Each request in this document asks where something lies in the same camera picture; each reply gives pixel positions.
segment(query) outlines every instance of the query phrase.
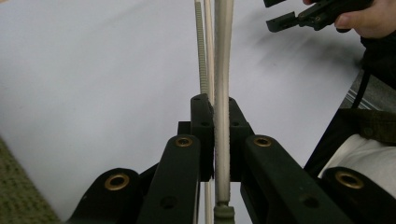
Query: white plastic rod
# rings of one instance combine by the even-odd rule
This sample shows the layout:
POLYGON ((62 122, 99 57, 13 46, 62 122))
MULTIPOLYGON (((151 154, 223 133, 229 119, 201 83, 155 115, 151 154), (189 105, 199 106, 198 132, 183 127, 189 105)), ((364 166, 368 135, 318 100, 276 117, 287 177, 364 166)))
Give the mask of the white plastic rod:
POLYGON ((212 180, 205 182, 205 224, 213 223, 212 214, 212 180))
POLYGON ((233 0, 215 0, 215 183, 217 205, 230 201, 229 67, 233 0))
POLYGON ((205 13, 205 45, 206 45, 206 74, 207 74, 207 95, 210 104, 215 104, 215 54, 213 47, 213 21, 212 3, 204 0, 205 13))

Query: green fabric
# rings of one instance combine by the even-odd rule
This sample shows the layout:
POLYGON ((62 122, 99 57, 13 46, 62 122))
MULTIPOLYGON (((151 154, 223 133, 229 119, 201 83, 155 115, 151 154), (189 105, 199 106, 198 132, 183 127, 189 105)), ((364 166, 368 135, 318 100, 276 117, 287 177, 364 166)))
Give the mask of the green fabric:
POLYGON ((0 223, 58 223, 21 166, 0 139, 0 223))
POLYGON ((340 113, 355 122, 362 137, 396 144, 396 114, 363 109, 342 109, 340 113))

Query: black mechanism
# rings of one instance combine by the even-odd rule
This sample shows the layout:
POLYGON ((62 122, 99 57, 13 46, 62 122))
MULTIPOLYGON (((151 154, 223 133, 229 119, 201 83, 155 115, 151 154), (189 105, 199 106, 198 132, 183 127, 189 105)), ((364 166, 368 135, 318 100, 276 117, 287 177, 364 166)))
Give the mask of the black mechanism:
MULTIPOLYGON (((283 0, 264 0, 264 4, 267 7, 271 7, 280 2, 283 2, 283 0)), ((294 12, 291 12, 267 21, 267 26, 268 29, 274 33, 296 25, 301 27, 310 26, 318 31, 334 23, 335 19, 342 13, 363 10, 372 3, 373 0, 320 0, 309 9, 301 12, 297 17, 294 12)), ((347 31, 348 30, 338 30, 338 32, 341 33, 347 31)))
MULTIPOLYGON (((205 94, 191 99, 191 121, 178 124, 161 161, 138 175, 100 175, 67 223, 197 223, 201 181, 213 176, 214 126, 205 94)), ((352 170, 310 177, 273 138, 255 135, 230 98, 231 180, 254 224, 394 223, 396 200, 352 170)))

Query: human hand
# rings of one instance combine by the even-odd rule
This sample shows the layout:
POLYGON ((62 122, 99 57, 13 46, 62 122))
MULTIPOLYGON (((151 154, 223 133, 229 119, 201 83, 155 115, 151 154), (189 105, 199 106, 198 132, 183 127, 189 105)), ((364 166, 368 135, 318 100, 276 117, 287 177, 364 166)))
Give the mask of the human hand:
MULTIPOLYGON (((315 0, 303 0, 307 5, 315 0)), ((373 4, 362 10, 341 14, 334 23, 338 29, 354 29, 366 38, 381 38, 396 30, 396 1, 374 0, 373 4)))

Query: white fabric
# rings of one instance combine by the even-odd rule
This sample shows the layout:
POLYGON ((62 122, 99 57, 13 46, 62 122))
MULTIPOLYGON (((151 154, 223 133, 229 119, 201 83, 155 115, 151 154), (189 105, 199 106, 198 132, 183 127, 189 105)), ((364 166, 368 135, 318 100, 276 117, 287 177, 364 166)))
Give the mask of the white fabric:
POLYGON ((319 176, 336 166, 366 175, 396 198, 396 147, 354 134, 337 149, 319 176))
MULTIPOLYGON (((364 50, 332 26, 265 26, 306 8, 236 1, 230 64, 230 95, 255 133, 301 165, 364 50)), ((0 31, 0 135, 62 220, 103 172, 158 162, 177 122, 190 119, 199 93, 192 0, 9 0, 0 31)), ((236 222, 248 223, 233 189, 236 222)))

